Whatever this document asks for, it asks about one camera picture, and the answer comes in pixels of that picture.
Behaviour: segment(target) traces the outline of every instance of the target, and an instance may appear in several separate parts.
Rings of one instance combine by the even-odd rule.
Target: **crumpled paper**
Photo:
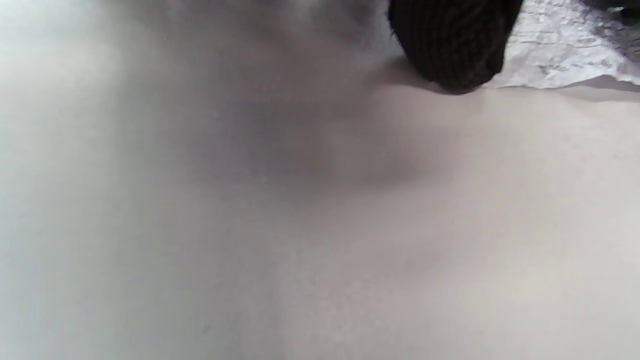
[[[489,88],[559,88],[612,76],[640,85],[640,30],[580,0],[525,0]]]

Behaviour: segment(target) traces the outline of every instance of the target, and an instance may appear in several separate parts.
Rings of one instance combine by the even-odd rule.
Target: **black knit fabric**
[[[502,71],[523,0],[391,0],[388,19],[407,58],[455,94]]]

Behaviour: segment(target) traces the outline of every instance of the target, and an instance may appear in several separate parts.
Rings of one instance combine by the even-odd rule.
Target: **white paper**
[[[640,85],[640,30],[580,0],[525,0],[504,70],[486,86],[559,88],[600,76]]]

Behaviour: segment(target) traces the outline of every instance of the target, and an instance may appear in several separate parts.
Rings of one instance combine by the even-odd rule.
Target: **white surface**
[[[583,0],[525,0],[504,71],[487,87],[561,88],[611,76],[640,85],[640,29]]]
[[[640,95],[47,3],[0,33],[3,359],[640,354]]]

